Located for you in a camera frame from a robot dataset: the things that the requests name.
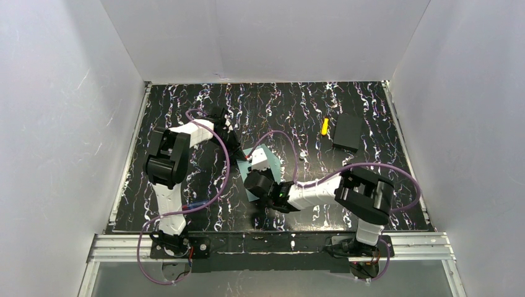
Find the teal envelope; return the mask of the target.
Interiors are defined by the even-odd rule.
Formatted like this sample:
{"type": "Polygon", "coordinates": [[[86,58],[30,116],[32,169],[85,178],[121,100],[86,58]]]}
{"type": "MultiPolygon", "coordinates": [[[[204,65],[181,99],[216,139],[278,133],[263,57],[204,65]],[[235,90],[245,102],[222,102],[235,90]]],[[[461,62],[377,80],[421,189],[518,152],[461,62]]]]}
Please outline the teal envelope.
{"type": "Polygon", "coordinates": [[[259,145],[252,155],[238,161],[243,185],[249,202],[270,198],[281,180],[280,160],[266,145],[259,145]]]}

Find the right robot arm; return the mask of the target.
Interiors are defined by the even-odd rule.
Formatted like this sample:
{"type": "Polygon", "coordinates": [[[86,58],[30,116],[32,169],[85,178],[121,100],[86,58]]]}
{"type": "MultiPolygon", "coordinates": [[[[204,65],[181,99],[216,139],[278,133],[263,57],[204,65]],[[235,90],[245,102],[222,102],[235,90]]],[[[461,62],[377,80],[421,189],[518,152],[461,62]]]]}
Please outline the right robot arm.
{"type": "Polygon", "coordinates": [[[358,217],[356,242],[377,245],[389,222],[393,182],[364,168],[351,168],[325,181],[278,183],[267,170],[252,170],[245,189],[265,207],[289,213],[324,204],[339,204],[358,217]]]}

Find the blue red screwdriver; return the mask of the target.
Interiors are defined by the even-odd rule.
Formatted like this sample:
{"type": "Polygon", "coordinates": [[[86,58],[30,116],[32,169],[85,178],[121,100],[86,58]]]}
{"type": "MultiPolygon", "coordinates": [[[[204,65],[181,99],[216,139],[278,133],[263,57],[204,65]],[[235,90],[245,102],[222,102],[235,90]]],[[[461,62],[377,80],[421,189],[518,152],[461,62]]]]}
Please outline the blue red screwdriver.
{"type": "Polygon", "coordinates": [[[186,210],[196,209],[203,205],[207,205],[207,203],[208,201],[199,201],[199,202],[193,202],[190,204],[185,204],[182,206],[182,210],[186,211],[186,210]]]}

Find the yellow marker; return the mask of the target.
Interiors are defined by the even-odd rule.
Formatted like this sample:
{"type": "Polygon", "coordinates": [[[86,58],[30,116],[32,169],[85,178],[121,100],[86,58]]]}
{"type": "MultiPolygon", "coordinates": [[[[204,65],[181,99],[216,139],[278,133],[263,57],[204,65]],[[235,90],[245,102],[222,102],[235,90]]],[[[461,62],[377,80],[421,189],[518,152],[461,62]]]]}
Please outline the yellow marker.
{"type": "Polygon", "coordinates": [[[321,126],[321,135],[326,136],[329,128],[329,118],[324,118],[321,126]]]}

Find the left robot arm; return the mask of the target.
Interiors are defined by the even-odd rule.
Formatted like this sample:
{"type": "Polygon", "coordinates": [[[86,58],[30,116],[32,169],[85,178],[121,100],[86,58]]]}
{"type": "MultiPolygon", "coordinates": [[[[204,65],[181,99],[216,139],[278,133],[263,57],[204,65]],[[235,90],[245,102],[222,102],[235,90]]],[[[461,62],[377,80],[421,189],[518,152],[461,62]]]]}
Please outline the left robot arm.
{"type": "Polygon", "coordinates": [[[156,127],[150,135],[144,162],[144,173],[152,184],[159,211],[158,231],[179,236],[186,227],[186,213],[202,206],[184,210],[181,184],[187,177],[189,151],[211,140],[223,149],[225,180],[229,178],[232,161],[244,159],[240,141],[231,126],[225,108],[213,108],[201,118],[178,127],[156,127]]]}

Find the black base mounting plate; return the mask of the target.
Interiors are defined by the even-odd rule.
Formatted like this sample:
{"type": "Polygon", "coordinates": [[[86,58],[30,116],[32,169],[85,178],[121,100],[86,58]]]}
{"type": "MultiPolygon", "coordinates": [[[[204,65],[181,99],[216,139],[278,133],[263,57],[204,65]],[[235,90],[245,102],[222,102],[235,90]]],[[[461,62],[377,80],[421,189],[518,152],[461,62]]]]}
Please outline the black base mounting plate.
{"type": "Polygon", "coordinates": [[[179,236],[156,231],[148,238],[151,259],[180,259],[194,273],[327,270],[375,277],[380,262],[395,255],[390,236],[368,246],[356,242],[353,231],[190,231],[179,236]]]}

